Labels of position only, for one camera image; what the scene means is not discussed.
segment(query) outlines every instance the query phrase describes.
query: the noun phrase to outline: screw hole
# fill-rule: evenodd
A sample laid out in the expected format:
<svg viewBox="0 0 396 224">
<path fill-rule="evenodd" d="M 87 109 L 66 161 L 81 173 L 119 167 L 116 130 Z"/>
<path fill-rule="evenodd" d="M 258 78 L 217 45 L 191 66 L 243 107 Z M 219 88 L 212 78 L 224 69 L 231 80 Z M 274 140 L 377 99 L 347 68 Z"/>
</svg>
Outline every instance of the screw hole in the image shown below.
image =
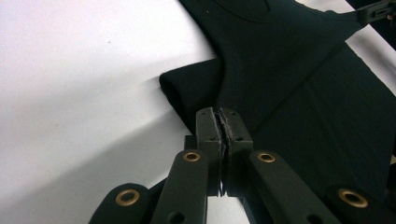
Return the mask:
<svg viewBox="0 0 396 224">
<path fill-rule="evenodd" d="M 346 194 L 346 197 L 348 200 L 352 201 L 353 203 L 358 203 L 361 201 L 356 195 L 353 194 Z"/>
<path fill-rule="evenodd" d="M 170 223 L 176 223 L 176 224 L 184 222 L 184 219 L 186 219 L 184 218 L 184 215 L 179 212 L 172 213 L 171 215 L 169 215 L 168 218 Z"/>
<path fill-rule="evenodd" d="M 128 193 L 125 193 L 124 195 L 121 196 L 121 199 L 123 201 L 129 201 L 132 198 L 134 198 L 134 193 L 133 192 L 128 192 Z"/>
<path fill-rule="evenodd" d="M 317 215 L 311 215 L 311 216 L 307 217 L 306 219 L 309 221 L 309 223 L 312 223 L 312 224 L 323 224 L 323 221 Z"/>
<path fill-rule="evenodd" d="M 187 155 L 187 159 L 189 159 L 189 160 L 195 160 L 195 159 L 197 159 L 197 156 L 194 155 L 194 154 L 189 154 L 189 155 Z"/>
</svg>

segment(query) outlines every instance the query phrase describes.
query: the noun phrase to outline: black garment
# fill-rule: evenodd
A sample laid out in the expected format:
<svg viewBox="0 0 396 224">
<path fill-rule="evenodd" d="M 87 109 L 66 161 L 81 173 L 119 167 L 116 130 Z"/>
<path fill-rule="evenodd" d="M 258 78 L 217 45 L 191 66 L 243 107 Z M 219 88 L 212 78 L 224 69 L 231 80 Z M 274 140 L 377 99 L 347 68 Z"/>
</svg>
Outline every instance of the black garment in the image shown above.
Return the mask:
<svg viewBox="0 0 396 224">
<path fill-rule="evenodd" d="M 396 99 L 348 47 L 354 14 L 290 0 L 181 0 L 218 58 L 161 76 L 189 129 L 203 107 L 238 111 L 255 148 L 279 153 L 318 195 L 348 184 L 382 200 Z"/>
</svg>

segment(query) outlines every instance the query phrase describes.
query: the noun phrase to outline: brass grommet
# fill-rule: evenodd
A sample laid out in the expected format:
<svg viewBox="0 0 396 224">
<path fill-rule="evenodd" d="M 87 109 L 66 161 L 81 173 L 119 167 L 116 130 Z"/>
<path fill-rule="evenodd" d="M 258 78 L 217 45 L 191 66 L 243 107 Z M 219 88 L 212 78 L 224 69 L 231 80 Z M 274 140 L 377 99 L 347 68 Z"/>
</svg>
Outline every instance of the brass grommet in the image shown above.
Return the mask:
<svg viewBox="0 0 396 224">
<path fill-rule="evenodd" d="M 196 152 L 188 152 L 184 154 L 183 159 L 185 161 L 198 161 L 199 159 L 201 159 L 201 156 Z"/>
<path fill-rule="evenodd" d="M 363 196 L 350 189 L 339 189 L 338 197 L 340 197 L 340 199 L 343 200 L 345 203 L 354 207 L 365 208 L 367 207 L 367 205 L 369 205 L 369 203 Z"/>
<path fill-rule="evenodd" d="M 122 199 L 122 197 L 125 196 L 126 194 L 133 194 L 134 196 L 131 199 L 125 201 Z M 116 203 L 120 206 L 129 206 L 136 203 L 139 200 L 139 197 L 140 197 L 139 191 L 135 189 L 126 189 L 121 191 L 117 195 Z"/>
<path fill-rule="evenodd" d="M 257 154 L 257 159 L 259 159 L 260 161 L 263 161 L 263 162 L 275 161 L 275 157 L 273 155 L 265 153 L 265 152 L 261 152 L 261 153 Z"/>
</svg>

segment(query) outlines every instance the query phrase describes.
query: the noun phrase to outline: black cloth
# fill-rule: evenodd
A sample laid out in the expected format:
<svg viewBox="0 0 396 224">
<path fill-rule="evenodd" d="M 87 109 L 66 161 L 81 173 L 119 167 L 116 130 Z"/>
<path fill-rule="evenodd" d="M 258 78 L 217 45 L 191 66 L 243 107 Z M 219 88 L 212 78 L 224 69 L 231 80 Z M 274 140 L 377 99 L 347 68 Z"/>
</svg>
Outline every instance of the black cloth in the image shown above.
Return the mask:
<svg viewBox="0 0 396 224">
<path fill-rule="evenodd" d="M 353 13 L 291 0 L 181 0 L 218 57 L 160 77 L 189 129 L 203 107 L 238 111 L 257 149 L 280 154 L 319 196 L 334 184 L 383 199 L 396 98 L 349 48 Z"/>
</svg>

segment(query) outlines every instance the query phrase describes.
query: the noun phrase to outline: black fabric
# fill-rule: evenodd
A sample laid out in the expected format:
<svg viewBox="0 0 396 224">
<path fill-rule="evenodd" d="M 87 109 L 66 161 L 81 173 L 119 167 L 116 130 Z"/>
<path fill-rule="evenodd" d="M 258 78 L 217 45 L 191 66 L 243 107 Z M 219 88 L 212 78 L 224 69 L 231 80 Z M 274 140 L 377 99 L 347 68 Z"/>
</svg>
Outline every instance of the black fabric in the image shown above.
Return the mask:
<svg viewBox="0 0 396 224">
<path fill-rule="evenodd" d="M 216 59 L 163 74 L 189 129 L 203 107 L 238 111 L 255 148 L 279 153 L 319 196 L 333 184 L 383 199 L 396 99 L 348 47 L 354 14 L 290 0 L 182 0 Z"/>
</svg>

